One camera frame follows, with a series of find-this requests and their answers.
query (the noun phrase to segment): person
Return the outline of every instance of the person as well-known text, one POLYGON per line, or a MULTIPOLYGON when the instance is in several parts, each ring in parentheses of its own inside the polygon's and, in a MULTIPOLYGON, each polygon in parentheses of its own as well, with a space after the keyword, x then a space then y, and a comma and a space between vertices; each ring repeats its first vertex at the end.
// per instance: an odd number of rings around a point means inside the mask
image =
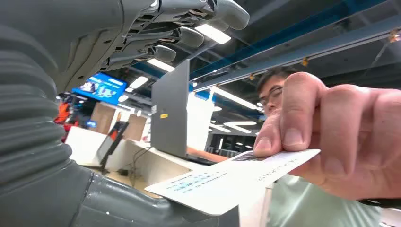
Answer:
POLYGON ((268 116, 254 152, 319 148, 273 188, 270 227, 378 226, 380 208, 357 200, 401 197, 401 92, 326 87, 291 67, 266 72, 258 93, 268 116))

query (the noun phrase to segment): robotic hand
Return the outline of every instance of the robotic hand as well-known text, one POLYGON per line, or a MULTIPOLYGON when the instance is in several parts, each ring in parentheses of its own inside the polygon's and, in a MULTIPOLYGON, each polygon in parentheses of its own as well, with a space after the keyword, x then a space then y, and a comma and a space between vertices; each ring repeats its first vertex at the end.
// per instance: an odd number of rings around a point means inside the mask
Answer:
POLYGON ((232 0, 0 3, 0 226, 234 226, 78 166, 52 122, 53 100, 98 71, 172 61, 162 44, 202 44, 191 27, 243 29, 246 11, 232 0))

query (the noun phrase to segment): light green shirt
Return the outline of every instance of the light green shirt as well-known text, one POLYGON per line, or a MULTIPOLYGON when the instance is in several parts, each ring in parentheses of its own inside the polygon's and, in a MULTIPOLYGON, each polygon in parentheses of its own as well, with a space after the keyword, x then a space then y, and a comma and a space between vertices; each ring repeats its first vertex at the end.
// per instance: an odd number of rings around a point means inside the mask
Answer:
POLYGON ((274 185, 268 227, 378 227, 381 208, 330 195, 301 177, 274 185))

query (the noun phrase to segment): white card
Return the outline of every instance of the white card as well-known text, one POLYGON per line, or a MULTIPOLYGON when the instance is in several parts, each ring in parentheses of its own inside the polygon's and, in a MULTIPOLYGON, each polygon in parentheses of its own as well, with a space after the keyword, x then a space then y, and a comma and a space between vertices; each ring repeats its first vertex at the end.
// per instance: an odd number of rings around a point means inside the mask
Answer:
POLYGON ((320 152, 309 149, 281 152, 266 159, 252 151, 227 161, 192 171, 145 190, 212 216, 222 215, 237 206, 252 187, 272 184, 320 152))

